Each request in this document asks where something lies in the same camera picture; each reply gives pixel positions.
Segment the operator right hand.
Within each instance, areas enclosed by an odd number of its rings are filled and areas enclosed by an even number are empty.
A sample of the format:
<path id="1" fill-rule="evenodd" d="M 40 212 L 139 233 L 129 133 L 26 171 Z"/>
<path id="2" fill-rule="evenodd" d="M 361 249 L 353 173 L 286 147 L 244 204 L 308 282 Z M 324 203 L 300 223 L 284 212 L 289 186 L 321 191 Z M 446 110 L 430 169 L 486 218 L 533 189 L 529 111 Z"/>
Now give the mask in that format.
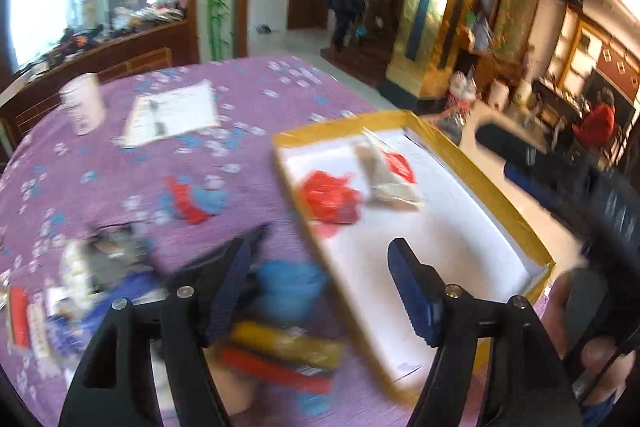
<path id="1" fill-rule="evenodd" d="M 558 355 L 564 358 L 568 351 L 568 341 L 565 332 L 565 314 L 578 274 L 582 269 L 573 269 L 559 275 L 550 288 L 548 303 L 541 322 L 548 333 Z M 626 388 L 626 380 L 636 363 L 636 352 L 628 355 L 613 355 L 617 351 L 614 340 L 610 337 L 593 338 L 586 343 L 580 354 L 580 364 L 590 376 L 597 377 L 597 384 L 585 397 L 583 405 L 599 405 L 608 398 L 619 397 Z"/>

